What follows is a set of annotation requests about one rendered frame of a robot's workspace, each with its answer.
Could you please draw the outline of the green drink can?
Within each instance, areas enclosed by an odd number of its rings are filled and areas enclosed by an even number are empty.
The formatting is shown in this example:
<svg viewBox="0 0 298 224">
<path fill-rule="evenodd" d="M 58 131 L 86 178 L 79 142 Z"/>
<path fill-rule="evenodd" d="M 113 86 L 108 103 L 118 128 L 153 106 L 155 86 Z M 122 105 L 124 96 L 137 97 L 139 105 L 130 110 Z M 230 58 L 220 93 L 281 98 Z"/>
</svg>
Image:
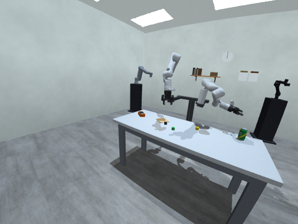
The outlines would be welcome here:
<svg viewBox="0 0 298 224">
<path fill-rule="evenodd" d="M 240 131 L 239 131 L 239 134 L 238 134 L 238 137 L 237 138 L 239 140 L 242 140 L 242 141 L 245 140 L 245 137 L 246 137 L 247 132 L 248 131 L 247 131 L 246 128 L 241 128 Z"/>
</svg>

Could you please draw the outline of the orange pocket multimeter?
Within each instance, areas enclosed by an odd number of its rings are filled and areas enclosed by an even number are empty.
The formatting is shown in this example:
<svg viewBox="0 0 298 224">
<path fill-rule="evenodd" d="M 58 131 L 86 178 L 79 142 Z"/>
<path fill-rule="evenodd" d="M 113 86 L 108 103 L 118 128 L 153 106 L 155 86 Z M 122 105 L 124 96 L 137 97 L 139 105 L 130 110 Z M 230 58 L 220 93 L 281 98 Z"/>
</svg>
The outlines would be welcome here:
<svg viewBox="0 0 298 224">
<path fill-rule="evenodd" d="M 138 115 L 139 115 L 140 117 L 144 117 L 144 116 L 145 116 L 145 113 L 144 113 L 144 112 L 138 112 Z"/>
</svg>

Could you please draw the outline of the tan square mat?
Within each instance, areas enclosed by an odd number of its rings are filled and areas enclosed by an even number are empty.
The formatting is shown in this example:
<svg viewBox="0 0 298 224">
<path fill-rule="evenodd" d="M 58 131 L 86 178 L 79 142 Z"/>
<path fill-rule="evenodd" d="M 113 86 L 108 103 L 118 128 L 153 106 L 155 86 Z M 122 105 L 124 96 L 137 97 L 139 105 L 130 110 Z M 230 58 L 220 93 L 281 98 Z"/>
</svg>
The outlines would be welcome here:
<svg viewBox="0 0 298 224">
<path fill-rule="evenodd" d="M 166 118 L 156 118 L 160 123 L 169 122 Z"/>
</svg>

